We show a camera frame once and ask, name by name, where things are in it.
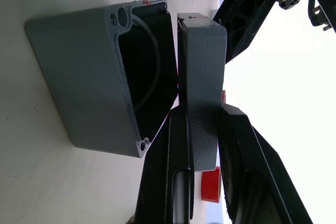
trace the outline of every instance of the gray enclosure box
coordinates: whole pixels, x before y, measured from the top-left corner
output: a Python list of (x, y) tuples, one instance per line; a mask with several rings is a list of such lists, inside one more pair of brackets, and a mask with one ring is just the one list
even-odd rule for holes
[(214, 170), (227, 32), (199, 13), (179, 13), (177, 22), (179, 96), (189, 115), (195, 171)]
[[(158, 84), (140, 109), (155, 74)], [(149, 0), (36, 18), (25, 30), (67, 132), (76, 147), (141, 157), (177, 96), (171, 17), (166, 0)]]

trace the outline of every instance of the red object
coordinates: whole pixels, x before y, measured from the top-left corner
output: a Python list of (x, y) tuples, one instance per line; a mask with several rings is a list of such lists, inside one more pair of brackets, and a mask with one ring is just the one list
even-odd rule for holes
[(219, 203), (221, 199), (221, 168), (202, 173), (201, 198), (204, 201)]
[(225, 92), (225, 90), (222, 91), (222, 103), (226, 103), (226, 92)]

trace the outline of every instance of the white cable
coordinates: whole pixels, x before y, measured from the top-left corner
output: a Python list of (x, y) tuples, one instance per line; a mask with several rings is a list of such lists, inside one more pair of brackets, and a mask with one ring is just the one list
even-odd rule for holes
[(156, 37), (152, 33), (152, 30), (149, 28), (149, 26), (137, 15), (132, 14), (132, 19), (133, 19), (133, 24), (135, 26), (140, 26), (145, 30), (145, 32), (148, 34), (148, 36), (151, 38), (154, 50), (155, 50), (155, 56), (156, 56), (156, 70), (155, 70), (155, 76), (154, 79), (151, 83), (151, 86), (148, 88), (148, 91), (144, 95), (144, 97), (140, 100), (139, 103), (134, 107), (134, 111), (138, 111), (141, 109), (141, 107), (147, 102), (149, 97), (152, 95), (158, 81), (160, 78), (160, 71), (161, 71), (161, 56), (160, 56), (160, 49), (159, 49), (159, 44), (158, 41), (156, 40)]

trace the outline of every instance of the white surface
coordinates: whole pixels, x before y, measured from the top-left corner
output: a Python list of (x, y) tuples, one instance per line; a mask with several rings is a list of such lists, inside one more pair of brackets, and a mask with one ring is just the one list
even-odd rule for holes
[(313, 27), (307, 7), (275, 4), (226, 65), (224, 89), (280, 155), (313, 223), (335, 223), (336, 34)]
[[(23, 24), (28, 18), (133, 0), (0, 0), (0, 223), (125, 223), (143, 159), (74, 148)], [(168, 0), (210, 16), (217, 0)], [(196, 175), (195, 221), (205, 222)]]

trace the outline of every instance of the white table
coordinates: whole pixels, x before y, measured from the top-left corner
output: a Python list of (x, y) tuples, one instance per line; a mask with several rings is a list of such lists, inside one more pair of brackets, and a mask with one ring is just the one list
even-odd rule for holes
[[(133, 0), (0, 0), (0, 223), (125, 223), (143, 159), (75, 148), (24, 32), (36, 16)], [(217, 0), (168, 0), (176, 13), (210, 16)], [(195, 220), (204, 223), (196, 175)]]

